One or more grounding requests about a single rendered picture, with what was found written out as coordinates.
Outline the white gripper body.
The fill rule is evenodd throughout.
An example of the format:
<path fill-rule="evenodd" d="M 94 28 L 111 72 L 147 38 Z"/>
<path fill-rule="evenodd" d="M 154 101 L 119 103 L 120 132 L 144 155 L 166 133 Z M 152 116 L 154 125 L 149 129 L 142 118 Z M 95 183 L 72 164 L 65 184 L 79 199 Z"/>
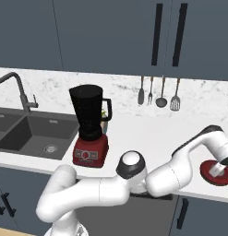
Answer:
<path fill-rule="evenodd" d="M 217 162 L 216 164 L 211 166 L 210 175 L 212 177 L 222 177 L 224 175 L 224 170 L 225 170 L 225 166 Z"/>

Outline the red round blender lid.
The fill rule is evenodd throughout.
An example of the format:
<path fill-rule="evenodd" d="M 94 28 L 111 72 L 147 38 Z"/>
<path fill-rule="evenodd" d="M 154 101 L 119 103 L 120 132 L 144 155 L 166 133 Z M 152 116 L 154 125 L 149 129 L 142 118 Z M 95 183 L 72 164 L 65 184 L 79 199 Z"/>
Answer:
<path fill-rule="evenodd" d="M 225 186 L 228 184 L 228 167 L 225 167 L 222 172 L 213 177 L 210 170 L 217 164 L 216 160 L 205 160 L 200 164 L 200 175 L 208 183 L 216 186 Z"/>

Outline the red and black blender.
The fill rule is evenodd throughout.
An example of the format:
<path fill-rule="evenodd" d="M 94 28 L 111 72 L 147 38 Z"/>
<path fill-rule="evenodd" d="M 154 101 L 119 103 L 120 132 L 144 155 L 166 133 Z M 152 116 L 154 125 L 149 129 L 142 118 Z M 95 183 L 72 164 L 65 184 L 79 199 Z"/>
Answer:
<path fill-rule="evenodd" d="M 101 122 L 112 119 L 112 101 L 105 99 L 103 89 L 96 85 L 81 85 L 69 90 L 78 118 L 78 139 L 73 150 L 73 163 L 82 167 L 101 168 L 109 145 Z"/>

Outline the blue-grey base cupboard door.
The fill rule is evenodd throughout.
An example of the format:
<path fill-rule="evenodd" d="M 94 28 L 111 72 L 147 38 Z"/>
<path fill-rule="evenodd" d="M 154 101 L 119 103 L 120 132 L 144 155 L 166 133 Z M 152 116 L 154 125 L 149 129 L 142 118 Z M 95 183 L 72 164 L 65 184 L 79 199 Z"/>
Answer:
<path fill-rule="evenodd" d="M 181 230 L 176 228 L 182 199 L 189 202 Z M 170 236 L 228 236 L 228 203 L 180 196 L 174 212 Z"/>
<path fill-rule="evenodd" d="M 4 215 L 0 215 L 0 228 L 44 236 L 52 224 L 42 222 L 35 209 L 49 179 L 49 174 L 0 167 L 0 206 L 5 207 Z M 9 193 L 7 199 L 17 210 L 13 218 L 1 198 L 4 193 Z"/>

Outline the hanging slotted spatula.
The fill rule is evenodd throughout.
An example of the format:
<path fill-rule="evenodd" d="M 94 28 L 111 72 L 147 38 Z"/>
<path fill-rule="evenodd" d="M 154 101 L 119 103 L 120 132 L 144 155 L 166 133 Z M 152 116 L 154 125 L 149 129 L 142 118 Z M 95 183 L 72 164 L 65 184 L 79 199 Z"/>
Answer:
<path fill-rule="evenodd" d="M 180 84 L 180 79 L 177 79 L 175 94 L 172 96 L 170 102 L 170 110 L 173 112 L 178 112 L 180 110 L 181 101 L 180 98 L 178 97 L 179 84 Z"/>

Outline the hanging grey ladle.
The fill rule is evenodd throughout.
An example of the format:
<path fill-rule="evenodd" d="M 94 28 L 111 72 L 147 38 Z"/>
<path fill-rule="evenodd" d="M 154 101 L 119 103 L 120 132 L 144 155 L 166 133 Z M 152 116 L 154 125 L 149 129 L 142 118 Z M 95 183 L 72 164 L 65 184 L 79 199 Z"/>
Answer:
<path fill-rule="evenodd" d="M 167 99 L 163 96 L 164 92 L 165 77 L 162 78 L 162 91 L 161 96 L 156 99 L 156 105 L 160 108 L 163 108 L 167 105 Z"/>

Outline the dark grey dishwasher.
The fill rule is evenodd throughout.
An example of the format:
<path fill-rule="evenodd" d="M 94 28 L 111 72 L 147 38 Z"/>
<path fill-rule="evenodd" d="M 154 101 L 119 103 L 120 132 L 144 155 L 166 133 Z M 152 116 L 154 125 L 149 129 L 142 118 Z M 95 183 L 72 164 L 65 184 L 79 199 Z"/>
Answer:
<path fill-rule="evenodd" d="M 125 205 L 83 207 L 78 219 L 89 236 L 169 236 L 177 195 L 131 195 Z"/>

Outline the hanging grey fork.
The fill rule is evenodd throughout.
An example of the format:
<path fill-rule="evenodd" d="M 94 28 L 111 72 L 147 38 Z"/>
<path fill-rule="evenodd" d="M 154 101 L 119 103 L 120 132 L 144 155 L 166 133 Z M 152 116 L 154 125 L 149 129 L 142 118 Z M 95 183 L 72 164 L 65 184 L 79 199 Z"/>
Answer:
<path fill-rule="evenodd" d="M 151 103 L 152 103 L 152 97 L 153 97 L 153 95 L 152 95 L 153 79 L 154 79 L 154 77 L 150 77 L 150 93 L 149 93 L 149 95 L 148 95 L 148 104 L 149 104 L 149 105 L 151 105 Z"/>

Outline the hanging grey spoon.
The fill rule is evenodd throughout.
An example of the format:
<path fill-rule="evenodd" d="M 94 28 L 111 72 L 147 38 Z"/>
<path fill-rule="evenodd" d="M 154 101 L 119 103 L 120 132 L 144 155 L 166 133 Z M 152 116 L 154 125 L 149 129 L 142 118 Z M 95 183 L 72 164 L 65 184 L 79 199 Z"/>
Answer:
<path fill-rule="evenodd" d="M 141 86 L 138 92 L 138 105 L 142 105 L 144 103 L 144 76 L 141 76 Z"/>

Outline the dark grey sink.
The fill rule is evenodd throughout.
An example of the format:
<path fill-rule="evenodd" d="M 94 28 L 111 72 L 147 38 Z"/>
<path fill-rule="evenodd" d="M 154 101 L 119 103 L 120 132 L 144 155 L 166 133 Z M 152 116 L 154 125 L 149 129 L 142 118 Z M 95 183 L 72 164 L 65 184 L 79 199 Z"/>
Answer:
<path fill-rule="evenodd" d="M 0 108 L 0 152 L 61 160 L 77 133 L 73 114 Z"/>

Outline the dark grey tap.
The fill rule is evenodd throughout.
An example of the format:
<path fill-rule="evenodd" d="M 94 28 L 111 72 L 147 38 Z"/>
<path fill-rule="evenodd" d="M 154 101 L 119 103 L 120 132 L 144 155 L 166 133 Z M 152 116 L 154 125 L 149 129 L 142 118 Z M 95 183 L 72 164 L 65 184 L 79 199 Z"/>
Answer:
<path fill-rule="evenodd" d="M 10 72 L 10 73 L 0 77 L 0 85 L 2 83 L 4 83 L 5 81 L 9 80 L 11 77 L 14 77 L 17 81 L 18 90 L 20 93 L 20 100 L 21 100 L 21 104 L 22 104 L 24 112 L 29 113 L 31 108 L 38 108 L 39 104 L 36 101 L 36 98 L 33 98 L 34 102 L 28 101 L 27 95 L 25 94 L 25 90 L 24 90 L 22 82 L 21 82 L 21 78 L 16 72 Z"/>

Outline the blue-grey wall cupboard door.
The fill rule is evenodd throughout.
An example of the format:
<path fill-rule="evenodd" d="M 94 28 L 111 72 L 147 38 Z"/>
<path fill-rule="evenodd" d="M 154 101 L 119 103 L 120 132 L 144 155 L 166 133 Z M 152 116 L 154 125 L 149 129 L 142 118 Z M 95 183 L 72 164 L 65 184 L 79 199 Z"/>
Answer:
<path fill-rule="evenodd" d="M 66 71 L 163 74 L 173 0 L 53 0 Z M 156 5 L 163 4 L 157 65 L 151 65 Z"/>
<path fill-rule="evenodd" d="M 53 0 L 0 0 L 0 67 L 63 69 Z"/>
<path fill-rule="evenodd" d="M 178 67 L 174 44 L 182 3 L 188 3 Z M 228 0 L 173 0 L 164 74 L 228 81 Z"/>

